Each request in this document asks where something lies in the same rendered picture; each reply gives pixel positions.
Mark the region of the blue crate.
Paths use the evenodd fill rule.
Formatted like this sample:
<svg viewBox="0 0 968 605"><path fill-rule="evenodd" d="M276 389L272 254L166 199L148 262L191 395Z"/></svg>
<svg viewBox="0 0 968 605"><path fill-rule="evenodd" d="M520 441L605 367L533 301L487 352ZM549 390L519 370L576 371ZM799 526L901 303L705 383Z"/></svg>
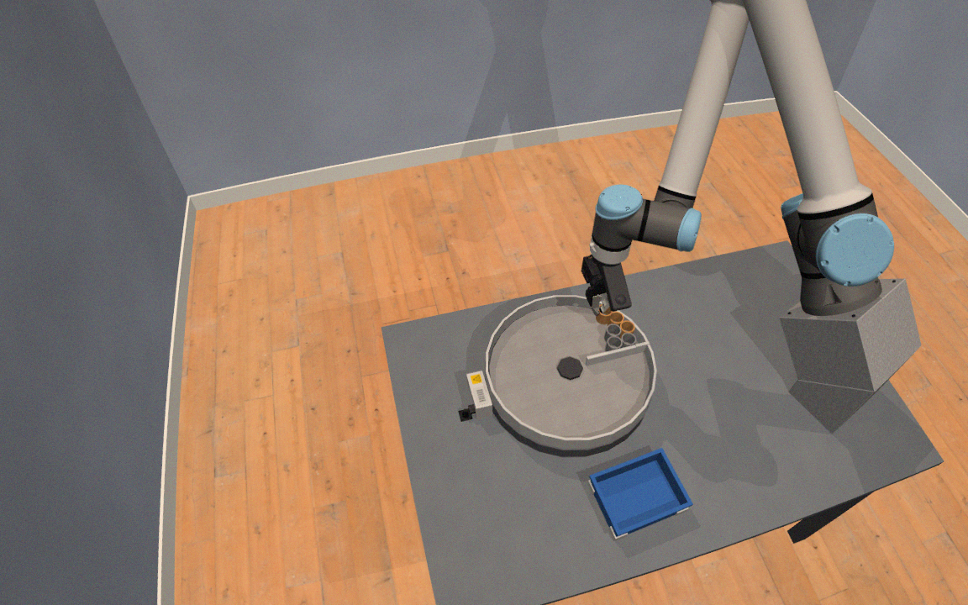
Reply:
<svg viewBox="0 0 968 605"><path fill-rule="evenodd" d="M589 479L614 541L688 510L687 490L662 450L595 472Z"/></svg>

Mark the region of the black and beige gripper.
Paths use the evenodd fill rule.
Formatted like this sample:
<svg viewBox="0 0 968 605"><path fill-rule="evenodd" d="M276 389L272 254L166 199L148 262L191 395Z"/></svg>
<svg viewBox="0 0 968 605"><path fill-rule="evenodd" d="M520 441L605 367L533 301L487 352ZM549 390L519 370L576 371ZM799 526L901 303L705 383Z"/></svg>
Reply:
<svg viewBox="0 0 968 605"><path fill-rule="evenodd" d="M617 266L621 264L619 263L616 265L610 265L610 264L602 263L599 260L597 261L596 261L596 258L594 258L594 256L589 255L589 256L583 257L583 261L581 262L581 274L584 276L585 280L587 280L587 283L589 283L589 286L590 286L587 288L587 300L589 302L589 307L592 308L592 312L595 315L598 315L599 311L602 314L605 313L608 307L610 307L608 306L608 296L606 293L606 287L604 286L604 283L603 283L602 271L600 271L600 265L612 267L612 266ZM599 303L601 301L602 301L602 307L600 308Z"/></svg>

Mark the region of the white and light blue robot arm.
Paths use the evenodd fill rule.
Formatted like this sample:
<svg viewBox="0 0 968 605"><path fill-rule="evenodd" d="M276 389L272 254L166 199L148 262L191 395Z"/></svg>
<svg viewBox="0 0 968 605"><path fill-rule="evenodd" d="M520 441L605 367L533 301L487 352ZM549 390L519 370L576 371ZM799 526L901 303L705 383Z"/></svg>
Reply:
<svg viewBox="0 0 968 605"><path fill-rule="evenodd" d="M894 240L872 190L858 182L807 1L710 1L655 200L629 185L603 189L589 252L613 265L629 257L633 240L694 250L702 212L692 208L750 22L802 185L781 206L802 273L802 310L836 315L869 305L881 295L877 277L891 263Z"/></svg>

